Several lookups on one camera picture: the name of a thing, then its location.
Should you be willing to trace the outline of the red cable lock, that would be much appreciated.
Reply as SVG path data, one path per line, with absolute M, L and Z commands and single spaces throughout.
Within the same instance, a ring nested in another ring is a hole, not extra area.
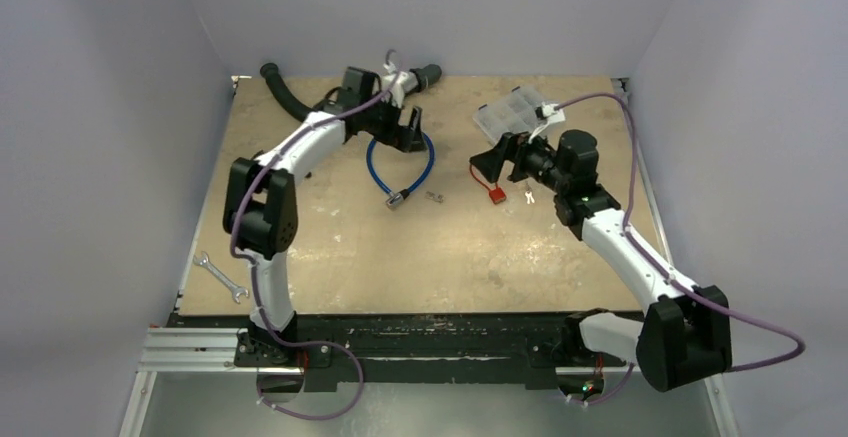
M 507 196 L 504 190 L 499 186 L 499 184 L 497 182 L 495 182 L 494 184 L 489 184 L 484 181 L 481 177 L 477 175 L 473 165 L 469 165 L 469 174 L 475 182 L 477 182 L 486 190 L 488 198 L 490 199 L 493 205 L 499 205 L 507 200 Z

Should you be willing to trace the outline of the small key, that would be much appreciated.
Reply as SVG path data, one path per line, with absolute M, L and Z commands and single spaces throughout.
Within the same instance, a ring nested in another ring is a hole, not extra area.
M 532 191 L 532 188 L 531 188 L 531 186 L 530 186 L 530 184 L 529 184 L 529 182 L 528 182 L 528 181 L 524 181 L 524 182 L 523 182 L 523 191 L 524 191 L 524 196 L 525 196 L 525 199 L 526 199 L 526 203 L 527 203 L 528 205 L 532 205 L 532 204 L 534 204 L 534 203 L 535 203 L 535 199 L 534 199 L 534 196 L 533 196 L 533 191 Z

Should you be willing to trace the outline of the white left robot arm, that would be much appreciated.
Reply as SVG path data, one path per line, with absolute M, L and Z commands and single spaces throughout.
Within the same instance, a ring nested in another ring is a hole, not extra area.
M 442 68 L 428 64 L 403 71 L 391 63 L 385 68 L 385 75 L 347 68 L 341 84 L 312 106 L 292 93 L 277 64 L 260 68 L 272 96 L 300 125 L 272 150 L 232 163 L 223 228 L 232 256 L 248 265 L 254 302 L 250 319 L 263 335 L 259 352 L 272 365 L 289 364 L 298 350 L 311 345 L 297 336 L 288 289 L 287 252 L 299 225 L 298 186 L 359 133 L 405 153 L 432 148 L 421 129 L 419 107 L 413 108 L 408 124 L 401 124 L 400 117 L 407 96 L 435 85 Z

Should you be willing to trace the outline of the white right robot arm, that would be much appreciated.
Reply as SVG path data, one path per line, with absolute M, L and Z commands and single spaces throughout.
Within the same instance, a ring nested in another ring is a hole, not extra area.
M 674 273 L 648 247 L 628 213 L 600 183 L 599 161 L 596 138 L 581 130 L 565 131 L 557 146 L 528 133 L 506 133 L 492 149 L 469 159 L 490 183 L 510 162 L 509 181 L 533 179 L 553 191 L 559 221 L 610 266 L 642 307 L 642 321 L 605 309 L 577 314 L 566 321 L 556 349 L 576 364 L 599 353 L 614 356 L 638 367 L 660 392 L 730 370 L 725 293 Z

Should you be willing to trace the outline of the clear plastic organizer box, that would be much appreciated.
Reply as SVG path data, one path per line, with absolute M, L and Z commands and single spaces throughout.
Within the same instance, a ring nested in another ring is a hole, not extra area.
M 506 132 L 531 133 L 537 125 L 535 109 L 555 103 L 533 86 L 518 86 L 496 101 L 480 106 L 472 119 L 490 143 L 496 144 Z

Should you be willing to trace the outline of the small silver wrench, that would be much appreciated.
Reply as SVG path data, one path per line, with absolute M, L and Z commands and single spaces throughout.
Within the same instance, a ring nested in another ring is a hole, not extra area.
M 192 263 L 197 267 L 205 269 L 219 283 L 221 283 L 229 291 L 232 300 L 237 305 L 241 304 L 241 300 L 243 298 L 248 298 L 250 296 L 249 290 L 231 280 L 223 271 L 211 262 L 209 255 L 205 251 L 202 251 L 199 256 L 193 256 Z

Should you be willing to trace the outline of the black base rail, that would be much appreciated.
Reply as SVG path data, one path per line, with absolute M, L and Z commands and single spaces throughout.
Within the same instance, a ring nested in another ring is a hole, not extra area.
M 573 374 L 598 376 L 624 361 L 556 349 L 571 312 L 307 314 L 287 354 L 246 316 L 172 314 L 167 328 L 236 328 L 235 365 L 296 367 L 298 375 L 256 374 L 272 392 L 334 392 L 341 384 L 520 385 L 556 388 Z

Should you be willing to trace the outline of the aluminium frame rail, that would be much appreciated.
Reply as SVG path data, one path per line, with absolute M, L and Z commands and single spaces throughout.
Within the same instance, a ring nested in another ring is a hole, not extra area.
M 236 328 L 163 328 L 147 330 L 129 402 L 119 434 L 139 436 L 160 376 L 193 374 L 291 374 L 296 367 L 235 365 Z

